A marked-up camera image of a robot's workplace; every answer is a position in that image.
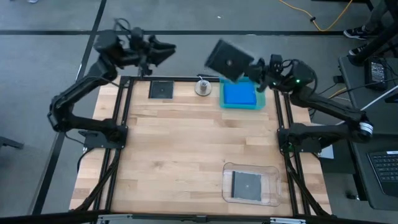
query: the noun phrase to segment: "clear plastic container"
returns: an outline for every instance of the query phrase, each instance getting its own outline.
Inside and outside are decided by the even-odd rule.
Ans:
[[[280,204],[279,170],[273,166],[226,163],[223,169],[223,198],[227,202],[276,207]]]
[[[226,85],[239,85],[239,84],[250,84],[253,85],[253,95],[255,95],[255,102],[253,104],[239,104],[239,103],[228,103],[226,102],[226,93],[224,92],[224,87]],[[249,109],[249,110],[260,110],[266,105],[266,94],[265,92],[259,93],[256,88],[259,85],[250,81],[248,77],[243,77],[238,80],[237,83],[233,83],[230,80],[220,78],[220,106],[222,108],[237,108],[237,109]]]

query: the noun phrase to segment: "keyboard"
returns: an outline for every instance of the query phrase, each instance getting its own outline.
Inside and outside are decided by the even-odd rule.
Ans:
[[[398,151],[372,152],[368,157],[383,193],[398,197]]]

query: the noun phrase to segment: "gray floor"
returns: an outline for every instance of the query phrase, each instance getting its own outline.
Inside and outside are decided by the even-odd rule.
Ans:
[[[343,2],[288,2],[309,10],[322,27],[333,22],[346,6]],[[91,30],[99,5],[100,0],[40,0],[34,5],[22,0],[1,1],[0,29]],[[359,26],[368,15],[366,5],[354,3],[333,30]],[[152,30],[316,30],[305,14],[277,0],[108,0],[99,29],[112,28],[115,17],[125,17],[132,26]],[[339,75],[337,58],[362,44],[344,37],[162,35],[159,40],[177,44],[177,53],[156,68],[155,75],[212,74],[203,68],[203,64],[219,38],[266,60],[270,54],[281,54],[284,58],[307,62],[317,72],[319,90],[332,85],[332,76]],[[30,210],[55,136],[45,116],[50,99],[75,81],[87,41],[85,35],[0,36],[0,136],[25,143],[21,151],[8,147],[0,151],[0,217],[25,215]],[[97,55],[92,51],[89,65]],[[120,74],[134,75],[136,72],[135,68],[127,68]],[[325,95],[343,87],[335,86]],[[97,94],[94,91],[86,96],[76,105],[74,113],[90,117]],[[317,113],[313,121],[336,123],[335,119],[321,113]],[[70,136],[79,138],[76,132]],[[66,140],[44,213],[68,210],[80,155],[81,146]],[[373,210],[366,202],[346,199],[345,190],[354,189],[350,176],[327,174],[325,180],[335,215],[396,222],[397,212]]]

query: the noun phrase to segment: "teal tray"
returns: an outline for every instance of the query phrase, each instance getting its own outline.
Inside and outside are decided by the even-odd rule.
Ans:
[[[243,77],[238,80],[235,85],[238,85],[239,83],[242,82],[250,82],[254,85],[254,89],[256,89],[259,85],[257,83],[253,83],[250,81],[248,77]],[[227,79],[220,78],[220,106],[222,108],[235,108],[235,109],[248,109],[248,110],[261,110],[263,107],[266,105],[266,93],[262,92],[259,93],[256,90],[254,92],[256,93],[256,104],[255,105],[247,105],[247,104],[228,104],[224,102],[224,84],[225,83],[233,83]]]

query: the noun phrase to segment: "desk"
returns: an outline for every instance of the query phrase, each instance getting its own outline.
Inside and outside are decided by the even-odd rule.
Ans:
[[[128,140],[121,154],[112,212],[292,215],[284,158],[277,143],[273,91],[266,91],[267,103],[262,110],[224,110],[219,106],[218,83],[212,83],[211,94],[202,97],[194,91],[195,82],[175,82],[172,100],[148,99],[149,85],[142,81],[134,84]],[[112,85],[100,89],[95,119],[112,116],[117,91]],[[310,121],[306,108],[292,106],[292,112],[295,122]],[[331,212],[319,161],[309,153],[301,155],[309,191]],[[95,149],[82,160],[70,208],[79,206],[93,190],[103,156],[103,149]],[[221,182],[227,162],[278,168],[281,204],[267,207],[225,202]],[[106,192],[107,187],[100,208],[104,208]],[[302,211],[298,188],[296,194]]]
[[[387,58],[389,65],[398,71],[398,59]],[[339,59],[341,73],[345,79],[347,88],[352,88],[364,84],[364,68],[356,67],[350,64],[347,57]],[[389,89],[393,87],[392,83],[388,84]],[[381,96],[382,93],[367,88],[359,88],[349,92],[349,97],[353,106],[362,108],[372,100]],[[398,198],[383,194],[373,169],[370,165],[367,153],[382,151],[383,149],[398,149],[398,141],[394,137],[377,136],[377,134],[397,132],[398,104],[387,104],[384,100],[378,101],[366,110],[366,114],[374,125],[375,137],[367,144],[358,144],[351,142],[350,148],[353,152],[360,181],[363,183],[364,193],[369,204],[374,209],[380,210],[398,210]]]

